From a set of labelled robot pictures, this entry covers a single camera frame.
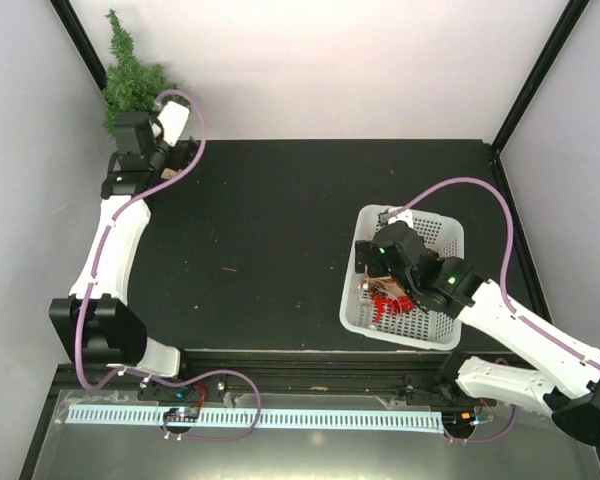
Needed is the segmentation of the small green christmas tree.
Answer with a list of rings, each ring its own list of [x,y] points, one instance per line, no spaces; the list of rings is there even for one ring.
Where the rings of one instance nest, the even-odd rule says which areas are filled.
[[[154,112],[156,98],[179,86],[168,80],[161,64],[147,65],[136,55],[134,40],[122,25],[117,12],[106,15],[111,28],[110,52],[114,61],[106,69],[104,129],[113,139],[117,118],[129,112]]]

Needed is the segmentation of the white perforated plastic basket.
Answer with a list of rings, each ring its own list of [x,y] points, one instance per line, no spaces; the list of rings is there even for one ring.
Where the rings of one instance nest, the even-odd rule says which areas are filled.
[[[458,282],[434,275],[464,257],[464,229],[451,217],[367,205],[357,217],[339,319],[348,331],[409,349],[450,351],[461,326],[443,297]]]

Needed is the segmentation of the white string lights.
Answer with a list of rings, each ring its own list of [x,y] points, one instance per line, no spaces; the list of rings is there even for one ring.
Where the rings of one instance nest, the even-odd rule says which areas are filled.
[[[389,300],[398,300],[405,296],[404,289],[390,276],[364,276],[359,283],[359,289],[371,296],[383,297]]]

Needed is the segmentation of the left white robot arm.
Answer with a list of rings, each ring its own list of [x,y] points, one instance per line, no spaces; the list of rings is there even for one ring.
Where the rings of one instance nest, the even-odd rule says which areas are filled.
[[[149,337],[128,306],[128,284],[138,244],[151,218],[141,195],[156,186],[168,161],[185,151],[179,137],[189,118],[174,102],[151,115],[121,115],[116,150],[101,186],[100,217],[85,265],[65,298],[55,298],[49,318],[69,356],[80,365],[130,368],[159,378],[173,399],[194,388],[181,353]]]

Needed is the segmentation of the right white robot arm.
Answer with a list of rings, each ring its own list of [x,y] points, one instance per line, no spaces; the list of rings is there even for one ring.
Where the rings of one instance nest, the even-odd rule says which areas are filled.
[[[390,277],[415,305],[494,338],[528,363],[498,365],[471,356],[434,379],[437,396],[491,398],[543,414],[571,438],[600,446],[600,349],[578,341],[510,299],[465,260],[426,247],[406,222],[354,243],[354,266]]]

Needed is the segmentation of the red reindeer ornament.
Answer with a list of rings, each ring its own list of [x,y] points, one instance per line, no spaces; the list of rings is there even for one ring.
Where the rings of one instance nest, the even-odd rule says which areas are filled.
[[[409,313],[416,307],[416,304],[407,296],[392,299],[385,296],[373,295],[371,299],[376,309],[374,316],[375,323],[380,323],[385,313],[390,315]]]

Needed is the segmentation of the right circuit board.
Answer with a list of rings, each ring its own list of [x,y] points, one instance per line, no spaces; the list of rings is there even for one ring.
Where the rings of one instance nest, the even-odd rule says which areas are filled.
[[[481,405],[471,410],[458,410],[442,413],[442,422],[445,427],[459,428],[464,426],[477,426],[492,422],[496,412],[489,405]]]

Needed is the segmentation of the left green circuit board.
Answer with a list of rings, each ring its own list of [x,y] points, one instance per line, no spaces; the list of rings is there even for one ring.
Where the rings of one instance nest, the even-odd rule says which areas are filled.
[[[185,422],[194,423],[199,418],[197,407],[173,407],[163,414],[163,422]]]

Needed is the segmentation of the left black frame post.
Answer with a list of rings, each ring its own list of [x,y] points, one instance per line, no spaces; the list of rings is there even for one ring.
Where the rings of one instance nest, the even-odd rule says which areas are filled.
[[[106,71],[82,22],[69,0],[50,0],[58,19],[74,44],[84,65],[100,91],[106,88]]]

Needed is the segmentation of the black frame post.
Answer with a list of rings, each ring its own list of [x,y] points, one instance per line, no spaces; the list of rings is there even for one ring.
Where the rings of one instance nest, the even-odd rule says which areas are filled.
[[[566,3],[494,140],[491,142],[491,150],[495,154],[501,154],[504,151],[589,3],[589,0],[569,0]]]
[[[82,22],[69,0],[50,0],[58,19],[74,44],[84,65],[100,91],[106,88],[106,71]]]

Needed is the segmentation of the right black frame post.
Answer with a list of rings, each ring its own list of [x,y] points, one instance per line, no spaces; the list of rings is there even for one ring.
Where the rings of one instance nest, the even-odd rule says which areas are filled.
[[[491,142],[491,150],[495,154],[501,154],[504,151],[589,3],[589,0],[569,0],[566,3],[494,140]]]

